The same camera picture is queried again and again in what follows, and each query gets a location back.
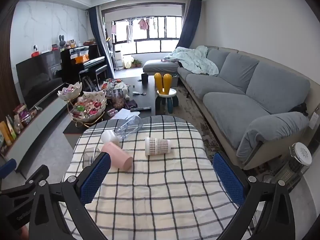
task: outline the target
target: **black coffee table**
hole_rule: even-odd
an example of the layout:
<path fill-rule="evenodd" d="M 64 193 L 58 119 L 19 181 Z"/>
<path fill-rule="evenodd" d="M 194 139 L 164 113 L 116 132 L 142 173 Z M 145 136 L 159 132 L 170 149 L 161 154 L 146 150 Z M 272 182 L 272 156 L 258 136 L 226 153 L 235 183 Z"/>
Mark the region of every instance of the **black coffee table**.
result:
<path fill-rule="evenodd" d="M 155 92 L 154 76 L 149 76 L 147 84 L 142 84 L 142 82 L 138 81 L 139 79 L 141 79 L 141 77 L 122 78 L 121 80 L 122 80 L 122 82 L 126 83 L 127 85 L 131 85 L 128 90 L 128 96 L 130 97 L 130 100 L 134 99 L 137 102 L 138 107 L 151 106 L 151 111 L 150 110 L 140 111 L 139 116 L 141 118 L 145 118 L 145 117 L 156 115 L 156 107 L 155 107 L 156 92 Z M 145 96 L 134 95 L 134 94 L 132 94 L 133 91 L 140 92 L 140 93 L 146 93 L 146 95 Z M 110 117 L 108 116 L 107 111 L 111 110 L 112 108 L 113 108 L 112 104 L 110 103 L 110 101 L 108 101 L 108 105 L 106 107 L 105 114 L 98 122 L 109 120 Z M 63 131 L 63 134 L 67 138 L 71 147 L 74 148 L 79 137 L 87 129 L 88 128 L 84 125 L 82 125 L 79 128 L 76 127 L 76 123 L 70 120 L 70 124 Z"/>

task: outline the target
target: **wood panel wall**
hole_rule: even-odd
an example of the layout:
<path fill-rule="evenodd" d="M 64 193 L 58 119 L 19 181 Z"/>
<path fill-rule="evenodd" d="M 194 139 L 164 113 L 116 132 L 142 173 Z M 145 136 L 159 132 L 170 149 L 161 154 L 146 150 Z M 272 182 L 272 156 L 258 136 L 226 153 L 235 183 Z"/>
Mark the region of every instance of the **wood panel wall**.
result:
<path fill-rule="evenodd" d="M 10 32 L 14 10 L 6 15 L 0 25 L 0 122 L 19 105 L 13 82 L 10 60 Z"/>

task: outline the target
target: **marble wall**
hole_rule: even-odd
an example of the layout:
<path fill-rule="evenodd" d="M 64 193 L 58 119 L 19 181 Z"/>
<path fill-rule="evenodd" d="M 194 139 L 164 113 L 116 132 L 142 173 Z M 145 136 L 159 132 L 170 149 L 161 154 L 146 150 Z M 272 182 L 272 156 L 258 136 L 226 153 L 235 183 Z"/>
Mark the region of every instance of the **marble wall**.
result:
<path fill-rule="evenodd" d="M 59 35 L 77 44 L 88 40 L 89 15 L 79 8 L 44 1 L 18 2 L 12 20 L 10 58 L 14 83 L 18 82 L 16 64 L 31 57 L 33 46 L 39 51 L 59 45 Z"/>

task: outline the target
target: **remote control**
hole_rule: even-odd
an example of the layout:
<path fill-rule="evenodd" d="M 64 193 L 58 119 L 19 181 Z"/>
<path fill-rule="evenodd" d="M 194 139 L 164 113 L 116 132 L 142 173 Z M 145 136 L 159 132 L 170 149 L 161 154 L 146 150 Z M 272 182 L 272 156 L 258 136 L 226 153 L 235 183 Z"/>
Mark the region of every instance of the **remote control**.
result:
<path fill-rule="evenodd" d="M 151 106 L 148 106 L 148 107 L 137 107 L 137 108 L 131 108 L 130 109 L 131 112 L 145 111 L 145 110 L 151 110 Z"/>

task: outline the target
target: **dark blue curtain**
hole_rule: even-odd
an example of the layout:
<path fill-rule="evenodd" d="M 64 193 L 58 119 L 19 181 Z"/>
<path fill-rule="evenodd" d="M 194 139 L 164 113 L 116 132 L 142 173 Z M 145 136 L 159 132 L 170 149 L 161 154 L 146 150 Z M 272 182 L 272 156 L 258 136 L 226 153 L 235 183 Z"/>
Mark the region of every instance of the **dark blue curtain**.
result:
<path fill-rule="evenodd" d="M 202 0 L 191 0 L 184 18 L 181 36 L 177 47 L 189 48 L 195 37 L 201 14 Z"/>
<path fill-rule="evenodd" d="M 112 65 L 112 62 L 109 62 L 110 55 L 107 55 L 108 52 L 104 49 L 102 45 L 101 37 L 99 34 L 97 9 L 96 7 L 91 7 L 88 9 L 88 12 L 89 12 L 89 19 L 90 19 L 90 25 L 91 25 L 93 36 L 96 39 L 96 43 L 100 51 L 100 54 L 105 57 L 106 64 L 108 65 L 108 68 L 107 68 L 108 78 L 114 78 L 113 65 Z"/>

